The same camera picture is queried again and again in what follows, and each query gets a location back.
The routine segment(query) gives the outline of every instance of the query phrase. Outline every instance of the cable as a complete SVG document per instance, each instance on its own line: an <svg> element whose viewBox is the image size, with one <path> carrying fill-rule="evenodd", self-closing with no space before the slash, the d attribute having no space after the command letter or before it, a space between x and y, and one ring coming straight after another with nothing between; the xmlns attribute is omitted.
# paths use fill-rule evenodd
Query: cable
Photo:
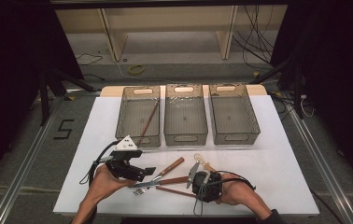
<svg viewBox="0 0 353 224"><path fill-rule="evenodd" d="M245 9L245 11L246 11L246 13L247 13L247 15L248 15L248 18L249 18L249 21L250 21L250 23L251 23L252 29L255 30L255 32L257 33L257 37L258 37L259 43L262 43L263 46L264 46L264 48L267 50L267 53L270 54L270 51L266 48L266 45L265 45L265 43L262 41L262 39L264 39L264 41L265 41L270 47L274 48L274 46L273 46L272 44L270 44L269 41L268 41L268 40L263 36L263 34L259 31L259 25L258 25L259 6L256 5L255 8L254 8L254 10L255 10L255 12L256 12L256 15L255 15L255 22L253 22L252 19L251 19L251 17L249 16L249 13L248 13L248 11L247 11L247 6L244 6L244 9Z"/></svg>
<svg viewBox="0 0 353 224"><path fill-rule="evenodd" d="M253 52L252 50L248 49L246 46L243 46L234 36L233 36L233 39L235 40L235 42L237 42L237 44L244 50L248 51L249 53L255 55L257 58L259 58L260 60L264 61L265 63L269 63L267 62L267 60L263 59L261 56L259 56L258 54L256 54L255 52Z"/></svg>
<svg viewBox="0 0 353 224"><path fill-rule="evenodd" d="M272 10L270 11L270 19L269 19L269 21L266 24L266 29L264 29L263 34L266 33L267 29L269 28L270 21L272 20L272 17L273 17L273 9L274 9L274 7L275 7L275 5L272 5Z"/></svg>
<svg viewBox="0 0 353 224"><path fill-rule="evenodd" d="M307 117L309 117L309 118L313 117L314 112L316 111L316 109L313 108L313 111L311 111L311 115L308 115L307 113L305 113L305 110L304 110L304 107L303 107L303 100L304 100L304 98L303 98L302 101L301 101L301 108L302 108L303 113L304 113Z"/></svg>
<svg viewBox="0 0 353 224"><path fill-rule="evenodd" d="M103 77L98 77L98 76L96 76L95 74L91 74L91 73L89 73L89 74L83 74L83 76L97 77L98 79L101 79L101 80L105 81L105 79L104 79Z"/></svg>
<svg viewBox="0 0 353 224"><path fill-rule="evenodd" d="M118 143L120 142L119 141L114 141L112 142L111 144L109 144L107 147L104 148L104 150L100 153L100 155L98 156L97 160L93 161L92 162L92 166L90 167L90 170L89 172L83 177L83 179L81 179L79 181L79 184L80 185L83 185L83 184L86 184L88 181L89 181L89 185L92 184L92 181L94 179L94 172L95 172L95 169L97 168L97 166L99 165L100 160L101 158L104 156L104 154L107 152L107 150L112 147L112 146L115 146L117 145Z"/></svg>
<svg viewBox="0 0 353 224"><path fill-rule="evenodd" d="M93 58L99 58L99 59L97 59L97 60L95 60L95 61L92 61L92 62L90 62L90 63L80 63L80 65L89 65L89 64L92 64L92 63L96 63L96 62L98 62L98 61L100 61L100 60L103 59L103 56L92 55L92 54L89 54L89 53L83 53L83 54L81 54L80 56L76 57L76 59L79 59L79 58L81 58L81 57L84 56L84 55L89 55L89 56L92 56Z"/></svg>
<svg viewBox="0 0 353 224"><path fill-rule="evenodd" d="M277 114L282 114L282 113L284 113L285 111L287 111L287 106L284 104L284 102L283 102L282 100L279 100L279 99L277 99L277 98L278 98L278 97L272 96L272 99L274 99L274 100L277 101L277 102L280 102L280 103L284 106L284 108L283 108L282 111L277 111Z"/></svg>
<svg viewBox="0 0 353 224"><path fill-rule="evenodd" d="M253 24L253 26L255 27L255 25L256 25L256 35L258 38L257 44L259 43L259 47L261 48L261 36L259 35L259 23L258 23L259 6L255 6L255 11L256 11L255 23ZM261 54L263 55L264 59L266 59L266 61L269 62L266 55L264 54L264 50L261 50Z"/></svg>
<svg viewBox="0 0 353 224"><path fill-rule="evenodd" d="M290 111L292 111L293 110L293 108L291 108L289 111L288 111L288 113L284 116L284 118L282 118L282 120L284 120L286 117L287 117L287 115L290 113Z"/></svg>
<svg viewBox="0 0 353 224"><path fill-rule="evenodd" d="M200 195L200 196L199 196L200 199L199 199L199 198L196 198L196 202L194 203L194 207L193 207L193 214L194 214L195 216L197 216L197 217L200 217L200 216L203 215L203 211L204 211L204 207L203 207L203 194L204 194L204 187L201 186L201 187L199 188L199 194L198 194L198 195ZM201 211L200 211L200 214L199 214L199 215L196 214L196 205L197 205L197 202L198 202L198 201L201 201Z"/></svg>
<svg viewBox="0 0 353 224"><path fill-rule="evenodd" d="M263 49L261 49L261 48L255 46L255 45L249 43L245 38L243 38L243 36L241 35L241 33L240 33L239 31L237 31L237 33L238 33L238 35L240 36L240 38L243 39L244 42L247 42L247 44L250 45L252 48L255 48L255 49L258 49L258 50L263 50Z"/></svg>
<svg viewBox="0 0 353 224"><path fill-rule="evenodd" d="M318 199L325 205L325 207L328 208L328 210L332 213L332 215L337 219L337 221L338 221L340 224L343 224L342 219L337 216L337 214L333 211L333 209L331 209L331 208L328 206L327 203L325 203L325 201L323 201L312 189L310 189L310 192L311 192L314 196L316 196L316 198L318 198Z"/></svg>

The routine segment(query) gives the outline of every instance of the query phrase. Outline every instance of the white table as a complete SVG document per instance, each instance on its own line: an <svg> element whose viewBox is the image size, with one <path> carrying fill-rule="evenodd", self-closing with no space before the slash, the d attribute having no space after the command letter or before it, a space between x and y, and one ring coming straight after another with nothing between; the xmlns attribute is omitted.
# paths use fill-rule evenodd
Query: white table
<svg viewBox="0 0 353 224"><path fill-rule="evenodd" d="M73 216L78 210L79 203L88 189L88 184L80 185L79 181L87 174L92 161L100 152L116 140L120 99L120 97L98 97L95 100L77 153L54 207L55 213ZM281 215L309 217L319 214L270 96L251 95L250 99L261 127L261 134L253 146L215 146L208 102L205 98L209 132L204 147L167 147L162 135L163 120L161 120L162 145L157 148L141 148L144 153L140 158L131 159L131 165L140 168L155 166L157 169L154 175L156 175L173 161L183 157L185 161L164 178L179 177L188 175L189 169L195 163L194 154L199 152L215 169L234 172L247 178L257 186L256 191L269 207L276 208ZM163 112L162 97L161 118ZM144 181L149 181L154 175L147 176ZM186 189L186 184L167 188L191 192L191 187ZM98 204L98 213L123 217L194 217L194 198L155 188L140 196L135 196L133 191L128 188L120 189ZM200 208L198 202L196 213L200 213ZM253 214L243 205L218 205L212 202L204 203L203 216L247 217Z"/></svg>

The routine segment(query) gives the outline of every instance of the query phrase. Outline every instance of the mesh bin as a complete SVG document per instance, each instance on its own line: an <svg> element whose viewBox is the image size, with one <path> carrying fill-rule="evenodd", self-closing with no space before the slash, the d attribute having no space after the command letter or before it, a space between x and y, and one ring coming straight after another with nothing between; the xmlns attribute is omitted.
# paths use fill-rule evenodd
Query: mesh bin
<svg viewBox="0 0 353 224"><path fill-rule="evenodd" d="M244 83L209 85L214 144L253 145L261 132Z"/></svg>
<svg viewBox="0 0 353 224"><path fill-rule="evenodd" d="M202 85L167 85L164 137L167 146L203 146L208 135Z"/></svg>
<svg viewBox="0 0 353 224"><path fill-rule="evenodd" d="M116 138L130 135L138 147L158 147L160 141L160 87L125 87L120 103Z"/></svg>

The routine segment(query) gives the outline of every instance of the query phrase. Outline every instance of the person's arm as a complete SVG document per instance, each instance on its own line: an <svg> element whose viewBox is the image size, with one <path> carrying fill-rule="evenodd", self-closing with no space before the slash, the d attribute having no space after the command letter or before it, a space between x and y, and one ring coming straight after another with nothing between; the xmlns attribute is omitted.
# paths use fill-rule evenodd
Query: person's arm
<svg viewBox="0 0 353 224"><path fill-rule="evenodd" d="M97 168L95 178L89 187L83 201L80 203L73 224L85 223L92 215L96 205L112 195L116 190L133 185L135 181L117 179L105 165Z"/></svg>
<svg viewBox="0 0 353 224"><path fill-rule="evenodd" d="M222 179L229 178L238 178L238 176L231 174L224 174L222 176ZM270 210L261 196L244 182L230 181L223 183L221 196L216 202L230 205L245 205L256 215L259 223L285 223L277 211Z"/></svg>

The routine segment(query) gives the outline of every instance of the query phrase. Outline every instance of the metal rail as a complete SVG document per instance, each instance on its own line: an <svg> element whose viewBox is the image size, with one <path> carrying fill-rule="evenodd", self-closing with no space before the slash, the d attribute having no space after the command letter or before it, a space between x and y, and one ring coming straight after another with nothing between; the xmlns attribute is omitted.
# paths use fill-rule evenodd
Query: metal rail
<svg viewBox="0 0 353 224"><path fill-rule="evenodd" d="M210 7L210 6L248 6L248 5L287 5L312 4L316 0L13 0L11 4L24 7L51 7L54 9L80 8L126 8L126 7Z"/></svg>
<svg viewBox="0 0 353 224"><path fill-rule="evenodd" d="M5 223L8 214L10 213L13 204L16 202L17 196L19 195L22 184L24 183L26 177L28 176L32 165L34 164L35 158L42 147L42 144L46 138L46 135L51 127L54 117L61 103L63 102L63 97L56 97L53 101L53 106L49 114L47 122L40 127L35 140L31 147L29 148L24 161L22 162L19 171L16 173L13 181L7 189L2 201L0 202L0 223Z"/></svg>
<svg viewBox="0 0 353 224"><path fill-rule="evenodd" d="M310 152L310 155L313 158L314 163L316 164L319 173L321 174L322 179L324 180L327 186L328 191L333 197L334 202L336 203L343 217L343 220L345 221L345 223L353 224L352 204L346 196L342 186L340 186L339 182L334 176L331 167L326 162L326 159L322 155L316 141L314 140L313 136L305 125L304 120L300 119L294 110L291 111L290 115L292 116L293 122L298 128L298 131L302 136L302 139L304 140L304 143L307 146L307 149Z"/></svg>

